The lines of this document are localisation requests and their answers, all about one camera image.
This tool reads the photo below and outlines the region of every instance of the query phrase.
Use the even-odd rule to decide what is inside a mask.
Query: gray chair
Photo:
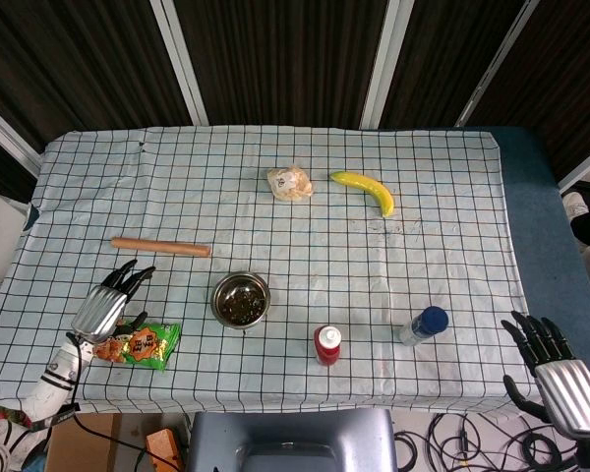
[[[187,472],[395,472],[387,410],[198,413]]]

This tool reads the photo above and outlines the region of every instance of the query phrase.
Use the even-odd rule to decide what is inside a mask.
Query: ketchup bottle
[[[341,331],[336,327],[325,326],[315,329],[315,348],[317,360],[324,366],[331,366],[338,360],[341,352]]]

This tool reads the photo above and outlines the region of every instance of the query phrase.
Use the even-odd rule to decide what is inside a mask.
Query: black curtain
[[[386,0],[176,7],[210,124],[358,128]]]
[[[36,179],[0,146],[0,195],[27,203]]]
[[[73,130],[191,124],[147,0],[0,0],[0,115],[38,152]]]
[[[416,0],[381,128],[454,126],[522,4]]]
[[[590,0],[539,3],[468,124],[532,128],[558,180],[590,155]]]

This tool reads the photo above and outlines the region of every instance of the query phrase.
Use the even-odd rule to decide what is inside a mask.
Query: blue cap
[[[427,334],[437,334],[448,327],[448,314],[440,307],[429,307],[420,317],[420,328]]]

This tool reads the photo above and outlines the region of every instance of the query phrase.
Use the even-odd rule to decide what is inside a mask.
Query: plastic bag
[[[111,336],[96,344],[94,356],[111,362],[140,364],[163,371],[179,341],[178,324],[141,324],[131,334]]]
[[[271,169],[266,174],[271,191],[278,200],[302,200],[313,194],[313,184],[302,169],[290,166],[288,169]]]

